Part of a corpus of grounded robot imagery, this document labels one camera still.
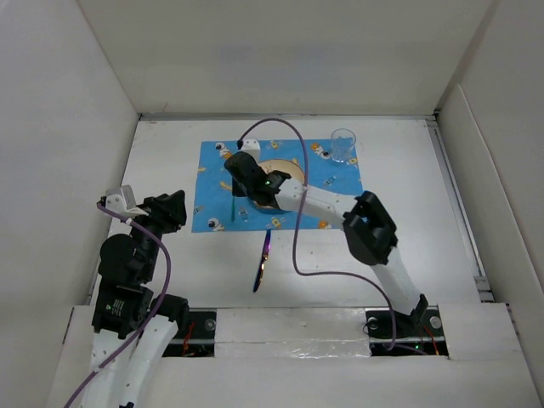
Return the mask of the beige bird-pattern plate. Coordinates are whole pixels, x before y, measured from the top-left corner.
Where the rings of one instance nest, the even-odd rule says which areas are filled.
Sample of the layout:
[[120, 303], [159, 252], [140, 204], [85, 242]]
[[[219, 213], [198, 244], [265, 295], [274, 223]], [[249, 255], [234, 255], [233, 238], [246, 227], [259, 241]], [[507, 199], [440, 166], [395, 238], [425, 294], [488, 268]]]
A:
[[[300, 184], [304, 182], [304, 172], [303, 169], [294, 161], [288, 161], [284, 159], [270, 159], [266, 161], [261, 161], [258, 164], [266, 173], [271, 173], [275, 170], [281, 171], [283, 173], [288, 173], [293, 179], [296, 179]], [[254, 202], [253, 207], [256, 208], [261, 213], [284, 213], [284, 211], [271, 207], [271, 206], [261, 206]]]

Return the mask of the clear plastic cup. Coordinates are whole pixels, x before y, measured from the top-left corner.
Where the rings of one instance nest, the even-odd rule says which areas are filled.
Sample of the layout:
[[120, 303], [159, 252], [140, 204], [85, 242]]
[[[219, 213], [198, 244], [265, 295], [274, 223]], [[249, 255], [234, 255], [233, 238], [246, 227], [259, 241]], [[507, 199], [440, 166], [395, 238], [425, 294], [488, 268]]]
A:
[[331, 134], [331, 158], [335, 162], [348, 162], [356, 143], [356, 135], [347, 128], [339, 128]]

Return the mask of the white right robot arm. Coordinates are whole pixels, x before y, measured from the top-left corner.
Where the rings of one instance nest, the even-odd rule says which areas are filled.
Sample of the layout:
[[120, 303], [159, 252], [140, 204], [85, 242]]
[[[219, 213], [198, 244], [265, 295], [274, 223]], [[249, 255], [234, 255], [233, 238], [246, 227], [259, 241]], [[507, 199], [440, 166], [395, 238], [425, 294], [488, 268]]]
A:
[[411, 280], [400, 256], [396, 225], [374, 193], [342, 195], [304, 185], [289, 173], [265, 172], [244, 151], [229, 158], [224, 168], [235, 191], [258, 205], [298, 211], [341, 229], [350, 254], [372, 268], [388, 296], [395, 329], [411, 335], [422, 327], [428, 301]]

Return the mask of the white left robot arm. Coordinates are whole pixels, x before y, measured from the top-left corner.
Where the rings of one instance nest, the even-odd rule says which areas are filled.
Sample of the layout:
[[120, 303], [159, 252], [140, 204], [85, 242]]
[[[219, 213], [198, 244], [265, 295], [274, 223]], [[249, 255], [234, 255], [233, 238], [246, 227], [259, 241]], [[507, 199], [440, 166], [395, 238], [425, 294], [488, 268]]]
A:
[[187, 299], [167, 294], [172, 259], [162, 238], [186, 223], [185, 193], [135, 201], [128, 185], [107, 190], [97, 208], [130, 227], [99, 250], [90, 372], [67, 406], [135, 407], [174, 337], [189, 329]]

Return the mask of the iridescent knife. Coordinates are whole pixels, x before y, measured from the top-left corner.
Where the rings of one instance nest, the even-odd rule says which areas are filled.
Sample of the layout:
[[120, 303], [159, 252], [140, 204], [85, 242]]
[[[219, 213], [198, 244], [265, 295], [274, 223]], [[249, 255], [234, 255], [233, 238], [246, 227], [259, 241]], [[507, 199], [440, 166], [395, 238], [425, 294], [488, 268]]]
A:
[[255, 276], [255, 280], [252, 287], [252, 292], [255, 293], [258, 291], [259, 287], [261, 286], [263, 277], [264, 277], [264, 269], [265, 264], [269, 258], [269, 250], [270, 250], [270, 243], [271, 243], [271, 230], [267, 229], [266, 234], [263, 241], [263, 248], [258, 264], [258, 270]]

